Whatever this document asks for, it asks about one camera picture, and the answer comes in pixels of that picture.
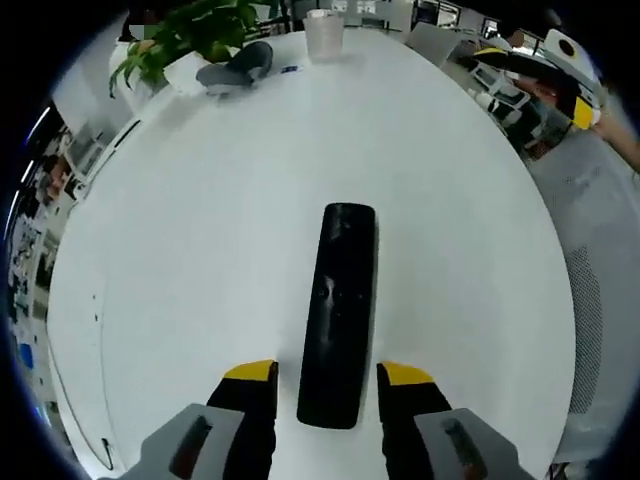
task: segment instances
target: person's arm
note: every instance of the person's arm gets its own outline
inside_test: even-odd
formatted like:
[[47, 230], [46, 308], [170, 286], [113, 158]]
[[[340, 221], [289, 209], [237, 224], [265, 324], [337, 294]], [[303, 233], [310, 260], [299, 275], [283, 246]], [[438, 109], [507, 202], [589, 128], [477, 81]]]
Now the person's arm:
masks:
[[609, 112], [602, 112], [602, 118], [593, 129], [633, 170], [640, 173], [640, 142], [615, 117]]

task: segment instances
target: potted plant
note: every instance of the potted plant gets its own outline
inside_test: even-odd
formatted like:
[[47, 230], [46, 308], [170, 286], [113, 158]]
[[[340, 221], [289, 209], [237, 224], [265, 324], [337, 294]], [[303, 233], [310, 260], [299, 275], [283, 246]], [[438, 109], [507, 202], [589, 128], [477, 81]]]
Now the potted plant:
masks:
[[127, 59], [109, 79], [113, 91], [119, 75], [126, 85], [138, 69], [140, 79], [154, 87], [164, 82], [166, 66], [190, 52], [197, 52], [211, 63], [231, 58], [229, 47], [242, 48], [247, 35], [256, 31], [256, 10], [249, 0], [196, 0], [169, 12], [160, 22], [150, 47], [134, 42]]

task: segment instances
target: desk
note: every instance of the desk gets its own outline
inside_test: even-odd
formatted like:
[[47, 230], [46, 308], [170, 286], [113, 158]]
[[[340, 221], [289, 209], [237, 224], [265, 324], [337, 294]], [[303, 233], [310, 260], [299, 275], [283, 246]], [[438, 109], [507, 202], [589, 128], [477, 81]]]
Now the desk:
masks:
[[387, 479], [375, 369], [355, 429], [295, 418], [322, 212], [359, 202], [380, 225], [372, 362], [429, 371], [542, 478], [575, 336], [562, 251], [524, 165], [452, 80], [378, 32], [345, 31], [344, 59], [323, 66], [303, 33], [269, 42], [275, 72], [300, 71], [226, 100], [162, 92], [72, 212], [49, 307], [67, 390], [85, 380], [64, 371], [72, 328], [94, 321], [74, 305], [93, 301], [95, 375], [126, 467], [226, 370], [275, 358], [271, 478]]

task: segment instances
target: gray mesh chair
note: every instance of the gray mesh chair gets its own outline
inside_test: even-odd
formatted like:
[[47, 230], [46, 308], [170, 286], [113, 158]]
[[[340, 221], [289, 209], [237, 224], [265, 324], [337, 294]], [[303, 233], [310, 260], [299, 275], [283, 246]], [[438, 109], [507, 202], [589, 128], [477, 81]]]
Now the gray mesh chair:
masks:
[[564, 251], [576, 322], [573, 396], [555, 462], [588, 461], [604, 453], [640, 377], [640, 198], [630, 169], [590, 131], [530, 168]]

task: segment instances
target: black remote control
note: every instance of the black remote control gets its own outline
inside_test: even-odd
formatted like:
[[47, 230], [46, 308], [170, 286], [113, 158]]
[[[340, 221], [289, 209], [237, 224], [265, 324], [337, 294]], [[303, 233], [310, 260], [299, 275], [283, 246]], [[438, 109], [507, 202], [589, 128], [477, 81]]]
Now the black remote control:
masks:
[[371, 207], [327, 205], [298, 395], [298, 420], [307, 425], [349, 429], [358, 420], [369, 345], [375, 245]]

